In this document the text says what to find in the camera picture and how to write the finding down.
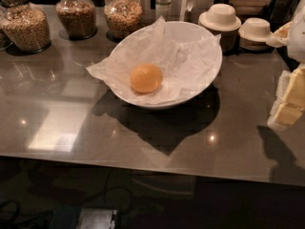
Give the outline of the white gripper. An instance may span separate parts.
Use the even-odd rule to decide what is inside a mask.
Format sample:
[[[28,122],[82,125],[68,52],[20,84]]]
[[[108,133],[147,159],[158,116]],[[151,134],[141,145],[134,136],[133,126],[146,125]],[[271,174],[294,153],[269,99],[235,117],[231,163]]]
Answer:
[[[266,44],[274,48],[286,46],[291,59],[305,63],[305,0],[300,0],[290,22],[267,37]],[[278,79],[275,96],[267,125],[283,131],[305,113],[305,67],[298,67],[292,73],[284,70]]]

